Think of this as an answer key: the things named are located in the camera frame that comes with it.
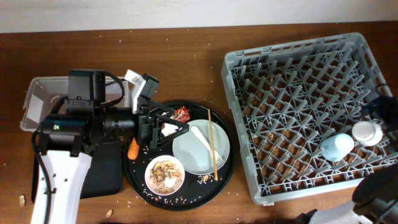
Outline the white bowl with leftovers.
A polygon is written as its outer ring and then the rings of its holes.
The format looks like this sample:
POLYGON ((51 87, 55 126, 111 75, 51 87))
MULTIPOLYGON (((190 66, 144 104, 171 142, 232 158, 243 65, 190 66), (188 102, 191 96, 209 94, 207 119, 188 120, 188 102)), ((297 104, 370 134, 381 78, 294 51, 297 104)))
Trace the white bowl with leftovers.
POLYGON ((177 192, 185 180, 182 163, 173 156, 158 156, 146 167, 146 186, 155 194, 168 196, 177 192))

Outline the red snack wrapper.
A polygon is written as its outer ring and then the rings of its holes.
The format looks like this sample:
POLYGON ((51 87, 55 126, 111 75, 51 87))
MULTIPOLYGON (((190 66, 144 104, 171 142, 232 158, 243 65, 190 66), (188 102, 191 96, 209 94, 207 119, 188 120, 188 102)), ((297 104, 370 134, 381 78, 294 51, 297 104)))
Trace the red snack wrapper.
POLYGON ((182 123, 187 123, 190 119, 189 110, 185 106, 182 106, 175 111, 175 114, 171 118, 182 123))

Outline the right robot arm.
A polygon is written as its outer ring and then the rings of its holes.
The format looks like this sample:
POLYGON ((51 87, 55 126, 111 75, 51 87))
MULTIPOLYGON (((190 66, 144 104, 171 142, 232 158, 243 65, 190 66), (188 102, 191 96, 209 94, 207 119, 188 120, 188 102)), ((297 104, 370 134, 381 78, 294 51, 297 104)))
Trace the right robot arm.
POLYGON ((397 164, 379 170, 355 188, 352 200, 329 210, 301 213, 298 224, 397 223, 397 164))

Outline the grey plate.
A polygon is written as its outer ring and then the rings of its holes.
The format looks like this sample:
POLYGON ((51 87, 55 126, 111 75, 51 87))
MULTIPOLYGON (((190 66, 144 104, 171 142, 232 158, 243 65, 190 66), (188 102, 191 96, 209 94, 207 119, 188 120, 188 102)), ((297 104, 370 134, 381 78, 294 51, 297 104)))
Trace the grey plate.
MULTIPOLYGON (((210 126, 206 119, 196 119, 188 122, 190 130, 175 138, 172 144, 172 152, 183 165, 184 169, 195 175, 210 174, 214 171, 213 157, 211 151, 200 141, 192 131, 192 127, 199 129, 203 134, 207 145, 211 144, 210 126)), ((217 170, 221 169, 227 161, 230 152, 229 137, 226 131, 215 122, 212 122, 213 139, 215 151, 218 153, 222 163, 217 162, 217 170)))

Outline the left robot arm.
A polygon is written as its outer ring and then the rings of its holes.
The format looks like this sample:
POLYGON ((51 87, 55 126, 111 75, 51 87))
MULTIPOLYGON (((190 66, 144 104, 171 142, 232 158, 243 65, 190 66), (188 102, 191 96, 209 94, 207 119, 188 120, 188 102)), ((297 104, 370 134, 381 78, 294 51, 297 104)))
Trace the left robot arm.
POLYGON ((32 223, 75 223, 97 145, 106 140, 158 149, 189 130, 152 97, 158 79, 128 70, 71 70, 68 94, 32 134, 39 165, 32 223))

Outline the white plastic fork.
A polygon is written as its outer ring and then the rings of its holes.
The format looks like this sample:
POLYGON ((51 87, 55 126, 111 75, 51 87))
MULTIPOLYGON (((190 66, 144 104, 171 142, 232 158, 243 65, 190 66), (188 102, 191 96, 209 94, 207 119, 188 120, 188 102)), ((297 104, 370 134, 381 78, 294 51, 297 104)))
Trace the white plastic fork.
POLYGON ((207 148, 207 150, 210 153, 210 156, 216 162, 216 165, 220 166, 220 165, 224 164, 224 160, 218 154, 218 152, 211 147, 209 140, 204 135, 204 133, 201 131, 201 129, 198 126, 193 125, 190 127, 190 130, 202 142, 202 144, 207 148))

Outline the orange carrot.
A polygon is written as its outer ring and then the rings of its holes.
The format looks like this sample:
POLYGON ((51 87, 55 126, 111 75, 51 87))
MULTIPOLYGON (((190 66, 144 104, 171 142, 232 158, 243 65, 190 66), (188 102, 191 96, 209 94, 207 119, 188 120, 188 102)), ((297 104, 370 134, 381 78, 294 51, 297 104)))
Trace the orange carrot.
POLYGON ((127 150, 127 158, 130 160, 136 160, 139 154, 139 148, 137 141, 135 138, 132 138, 129 149, 127 150))

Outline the white tissue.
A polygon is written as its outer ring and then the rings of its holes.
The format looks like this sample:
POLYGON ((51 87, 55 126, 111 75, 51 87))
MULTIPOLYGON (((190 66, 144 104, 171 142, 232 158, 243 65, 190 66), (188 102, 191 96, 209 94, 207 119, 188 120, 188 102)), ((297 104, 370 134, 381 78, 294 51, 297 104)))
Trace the white tissue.
POLYGON ((178 130, 179 127, 174 124, 163 123, 161 128, 161 133, 163 136, 167 137, 173 133, 176 133, 178 130))

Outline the wooden chopstick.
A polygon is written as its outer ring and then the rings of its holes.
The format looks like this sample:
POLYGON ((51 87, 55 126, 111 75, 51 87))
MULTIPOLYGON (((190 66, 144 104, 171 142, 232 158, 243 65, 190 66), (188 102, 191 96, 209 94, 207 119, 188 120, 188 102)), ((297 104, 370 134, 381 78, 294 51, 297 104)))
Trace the wooden chopstick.
POLYGON ((213 127, 212 127, 212 120, 211 120, 211 110, 208 108, 208 122, 209 122, 209 132, 210 132, 210 146, 211 146, 211 154, 213 158, 213 169, 214 169, 214 178, 215 181, 218 181, 218 171, 217 171, 217 158, 216 158, 216 151, 214 145, 214 137, 213 137, 213 127))

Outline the small white cup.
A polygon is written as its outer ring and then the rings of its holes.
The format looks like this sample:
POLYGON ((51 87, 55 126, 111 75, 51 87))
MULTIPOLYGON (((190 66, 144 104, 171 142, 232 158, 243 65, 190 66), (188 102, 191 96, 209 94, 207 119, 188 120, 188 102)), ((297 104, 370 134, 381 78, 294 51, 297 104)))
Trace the small white cup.
POLYGON ((375 146, 383 137, 379 124, 370 121, 360 121, 352 128, 353 137, 363 146, 375 146))

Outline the light blue cup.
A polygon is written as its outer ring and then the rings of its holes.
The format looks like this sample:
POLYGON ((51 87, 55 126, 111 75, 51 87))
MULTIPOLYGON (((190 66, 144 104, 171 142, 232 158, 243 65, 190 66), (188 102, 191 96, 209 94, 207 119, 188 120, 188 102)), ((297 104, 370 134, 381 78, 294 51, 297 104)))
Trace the light blue cup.
POLYGON ((354 140, 348 134, 336 134, 323 140, 320 147, 324 149, 322 156, 325 159, 332 162, 338 162, 353 150, 354 140))

